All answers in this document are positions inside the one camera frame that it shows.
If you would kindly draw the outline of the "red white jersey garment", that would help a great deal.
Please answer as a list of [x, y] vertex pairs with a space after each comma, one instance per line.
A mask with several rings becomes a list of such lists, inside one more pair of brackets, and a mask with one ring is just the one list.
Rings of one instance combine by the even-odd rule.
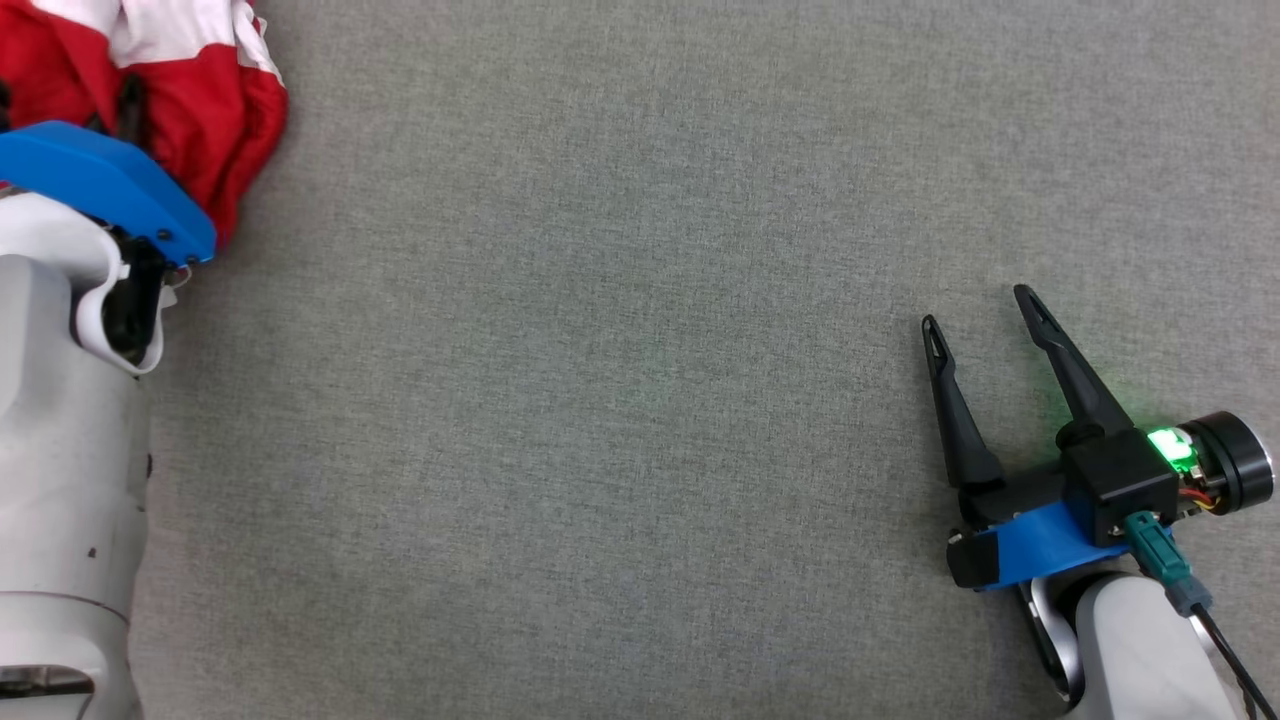
[[124, 81], [138, 78], [151, 155], [224, 247], [288, 117], [265, 27], [253, 0], [0, 0], [12, 123], [114, 128]]

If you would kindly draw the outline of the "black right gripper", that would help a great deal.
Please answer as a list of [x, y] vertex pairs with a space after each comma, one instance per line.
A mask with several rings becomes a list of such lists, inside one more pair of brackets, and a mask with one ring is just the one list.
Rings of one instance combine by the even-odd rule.
[[[1060, 450], [1135, 427], [1066, 331], [1028, 284], [1014, 296], [1032, 342], [1050, 360], [1071, 419], [1060, 428]], [[995, 542], [978, 536], [1024, 512], [1062, 501], [1061, 454], [1052, 462], [1004, 479], [956, 382], [956, 363], [933, 315], [922, 319], [925, 364], [948, 483], [959, 495], [966, 532], [950, 542], [946, 562], [954, 583], [978, 591], [995, 569]], [[1213, 413], [1175, 427], [1143, 430], [1179, 477], [1179, 510], [1170, 524], [1198, 514], [1238, 512], [1270, 501], [1275, 469], [1260, 437], [1231, 413]]]

